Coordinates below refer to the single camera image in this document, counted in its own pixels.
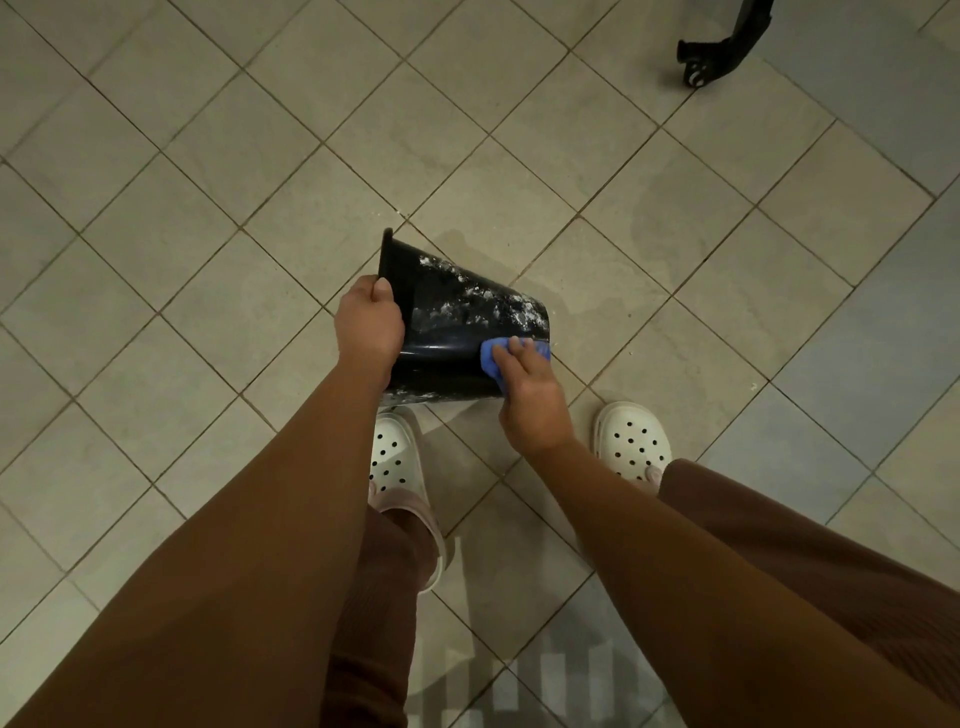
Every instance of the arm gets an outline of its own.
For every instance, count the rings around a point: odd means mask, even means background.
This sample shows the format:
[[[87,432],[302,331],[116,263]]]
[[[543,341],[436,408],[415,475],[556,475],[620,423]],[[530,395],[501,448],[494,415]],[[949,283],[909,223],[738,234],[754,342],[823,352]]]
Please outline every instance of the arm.
[[[580,537],[688,724],[956,726],[958,715],[832,620],[603,466],[532,344],[494,349],[501,423]]]
[[[273,441],[154,552],[10,723],[316,724],[363,537],[403,323],[386,280],[336,316],[340,360]]]

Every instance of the left hand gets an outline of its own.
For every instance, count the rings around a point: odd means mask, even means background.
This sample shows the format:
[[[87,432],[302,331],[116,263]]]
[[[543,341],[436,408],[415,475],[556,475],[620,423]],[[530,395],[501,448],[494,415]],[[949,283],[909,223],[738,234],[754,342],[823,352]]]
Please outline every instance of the left hand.
[[[348,371],[369,374],[381,390],[403,346],[403,318],[386,279],[362,276],[344,297],[333,319],[340,362]]]

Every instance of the white crocs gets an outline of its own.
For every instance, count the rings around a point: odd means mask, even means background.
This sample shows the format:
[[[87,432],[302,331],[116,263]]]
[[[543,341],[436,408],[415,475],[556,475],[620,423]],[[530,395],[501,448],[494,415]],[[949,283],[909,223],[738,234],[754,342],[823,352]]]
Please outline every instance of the white crocs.
[[[660,486],[660,474],[673,456],[660,420],[628,401],[608,404],[593,421],[593,454],[617,475]]]
[[[383,512],[409,511],[419,518],[437,544],[437,567],[423,588],[431,591],[446,568],[446,544],[423,485],[420,451],[413,428],[396,412],[381,412],[373,430],[368,503]]]

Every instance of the hand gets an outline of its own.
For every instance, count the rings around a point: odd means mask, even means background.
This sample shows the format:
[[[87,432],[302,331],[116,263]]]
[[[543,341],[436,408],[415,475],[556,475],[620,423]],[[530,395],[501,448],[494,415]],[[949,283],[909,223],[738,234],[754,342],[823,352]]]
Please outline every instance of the hand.
[[[500,424],[514,449],[532,455],[572,442],[573,423],[566,409],[564,389],[553,375],[550,362],[537,353],[533,341],[513,337],[493,347],[493,361],[507,382],[507,399]]]
[[[390,370],[403,346],[403,318],[387,279],[362,276],[344,297],[333,319],[340,350],[339,365],[370,375],[387,388]]]

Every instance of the blue cloth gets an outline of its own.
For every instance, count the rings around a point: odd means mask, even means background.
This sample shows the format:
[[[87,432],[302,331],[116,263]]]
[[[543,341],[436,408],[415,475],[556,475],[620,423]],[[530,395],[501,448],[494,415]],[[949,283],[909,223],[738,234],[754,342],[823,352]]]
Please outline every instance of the blue cloth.
[[[499,339],[487,339],[487,341],[480,345],[480,368],[483,369],[484,374],[493,378],[493,381],[500,387],[500,391],[504,396],[507,394],[507,383],[503,380],[503,375],[500,374],[500,368],[496,366],[496,362],[493,361],[493,347],[499,344],[504,349],[507,349],[508,341],[510,341],[509,338],[502,336]],[[540,356],[547,361],[550,360],[550,344],[548,342],[534,339],[534,346],[537,348],[537,353]]]

